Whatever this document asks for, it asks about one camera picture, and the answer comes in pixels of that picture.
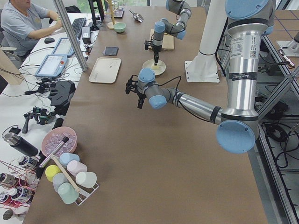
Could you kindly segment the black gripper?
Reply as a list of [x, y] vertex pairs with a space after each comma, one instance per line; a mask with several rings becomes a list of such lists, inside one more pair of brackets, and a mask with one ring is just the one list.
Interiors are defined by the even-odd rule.
[[152, 50], [154, 52], [154, 66], [157, 66], [157, 63], [159, 61], [159, 53], [162, 50], [162, 46], [161, 45], [152, 45]]
[[137, 108], [141, 109], [143, 107], [143, 103], [144, 103], [144, 100], [146, 98], [146, 95], [144, 93], [142, 93], [142, 92], [139, 92], [138, 90], [137, 90], [136, 93], [138, 95], [138, 105], [137, 105]]

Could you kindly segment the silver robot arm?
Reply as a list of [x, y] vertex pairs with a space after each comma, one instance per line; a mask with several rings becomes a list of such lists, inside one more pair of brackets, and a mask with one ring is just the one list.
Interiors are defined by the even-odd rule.
[[169, 22], [162, 18], [154, 25], [154, 33], [150, 42], [154, 52], [154, 65], [159, 61], [159, 53], [162, 50], [164, 34], [171, 35], [177, 39], [183, 40], [186, 35], [186, 26], [191, 18], [191, 7], [185, 0], [167, 0], [166, 9], [177, 16], [176, 23]]
[[229, 71], [221, 81], [222, 89], [205, 90], [206, 98], [219, 98], [220, 106], [188, 95], [178, 88], [163, 88], [152, 68], [140, 71], [136, 81], [127, 82], [126, 92], [135, 92], [138, 107], [145, 99], [154, 109], [171, 103], [191, 115], [218, 126], [216, 139], [228, 152], [242, 154], [251, 150], [259, 134], [259, 115], [254, 109], [261, 37], [273, 29], [273, 0], [213, 0], [210, 3], [198, 55], [185, 62], [188, 82], [214, 85], [217, 50], [225, 33], [231, 38]]

